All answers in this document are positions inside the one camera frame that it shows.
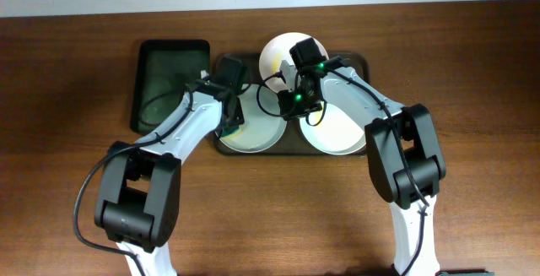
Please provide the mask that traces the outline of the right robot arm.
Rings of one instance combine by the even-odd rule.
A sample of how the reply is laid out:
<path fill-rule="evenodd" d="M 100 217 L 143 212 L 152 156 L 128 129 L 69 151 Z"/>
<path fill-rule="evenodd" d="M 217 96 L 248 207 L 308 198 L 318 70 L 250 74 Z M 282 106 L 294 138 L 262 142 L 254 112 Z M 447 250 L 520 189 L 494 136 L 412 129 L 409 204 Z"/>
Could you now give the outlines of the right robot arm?
<path fill-rule="evenodd" d="M 436 275 L 434 206 L 446 175 L 432 117 L 420 104 L 390 100 L 358 76 L 348 60 L 322 54 L 311 37 L 282 49 L 290 55 L 277 71 L 280 116 L 306 117 L 329 103 L 364 130 L 370 179 L 389 203 L 398 275 Z"/>

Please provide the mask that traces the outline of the pale green plate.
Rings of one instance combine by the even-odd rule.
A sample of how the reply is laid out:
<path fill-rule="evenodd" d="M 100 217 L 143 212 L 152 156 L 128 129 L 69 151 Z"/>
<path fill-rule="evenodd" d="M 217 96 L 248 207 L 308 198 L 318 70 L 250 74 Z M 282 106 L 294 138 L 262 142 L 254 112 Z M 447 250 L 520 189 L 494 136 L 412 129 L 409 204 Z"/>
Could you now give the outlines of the pale green plate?
<path fill-rule="evenodd" d="M 366 145 L 363 129 L 332 104 L 327 104 L 326 112 L 300 119 L 299 125 L 305 140 L 325 154 L 353 154 Z"/>

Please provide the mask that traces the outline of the grey plate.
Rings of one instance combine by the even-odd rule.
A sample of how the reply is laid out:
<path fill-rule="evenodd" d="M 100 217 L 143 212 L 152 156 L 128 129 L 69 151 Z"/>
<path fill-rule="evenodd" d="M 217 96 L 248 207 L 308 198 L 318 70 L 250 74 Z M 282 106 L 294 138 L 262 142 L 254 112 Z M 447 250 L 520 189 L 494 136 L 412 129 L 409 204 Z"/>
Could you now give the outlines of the grey plate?
<path fill-rule="evenodd" d="M 286 121 L 264 113 L 257 104 L 257 84 L 244 84 L 247 90 L 239 96 L 244 123 L 219 141 L 233 152 L 254 154 L 270 149 L 284 134 Z"/>

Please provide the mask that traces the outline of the green yellow sponge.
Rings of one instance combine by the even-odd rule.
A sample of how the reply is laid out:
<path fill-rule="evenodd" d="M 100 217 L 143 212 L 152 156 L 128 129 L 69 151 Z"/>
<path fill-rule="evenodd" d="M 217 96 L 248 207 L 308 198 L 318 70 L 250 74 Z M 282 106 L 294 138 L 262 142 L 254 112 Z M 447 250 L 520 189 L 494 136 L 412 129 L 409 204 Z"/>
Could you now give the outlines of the green yellow sponge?
<path fill-rule="evenodd" d="M 228 136 L 234 135 L 235 133 L 240 132 L 239 126 L 233 126 L 233 127 L 223 127 L 219 130 L 217 133 L 217 136 L 219 138 L 227 138 Z"/>

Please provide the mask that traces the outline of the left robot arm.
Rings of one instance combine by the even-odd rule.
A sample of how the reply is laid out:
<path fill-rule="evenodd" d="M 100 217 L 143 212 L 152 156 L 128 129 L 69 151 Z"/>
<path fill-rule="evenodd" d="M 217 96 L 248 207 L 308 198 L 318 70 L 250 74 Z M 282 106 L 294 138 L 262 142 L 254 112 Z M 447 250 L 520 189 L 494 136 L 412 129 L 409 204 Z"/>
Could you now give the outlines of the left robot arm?
<path fill-rule="evenodd" d="M 179 214 L 181 166 L 209 133 L 228 135 L 243 124 L 246 76 L 242 61 L 224 58 L 215 73 L 183 89 L 178 106 L 151 133 L 109 148 L 94 222 L 132 274 L 175 274 L 167 241 Z"/>

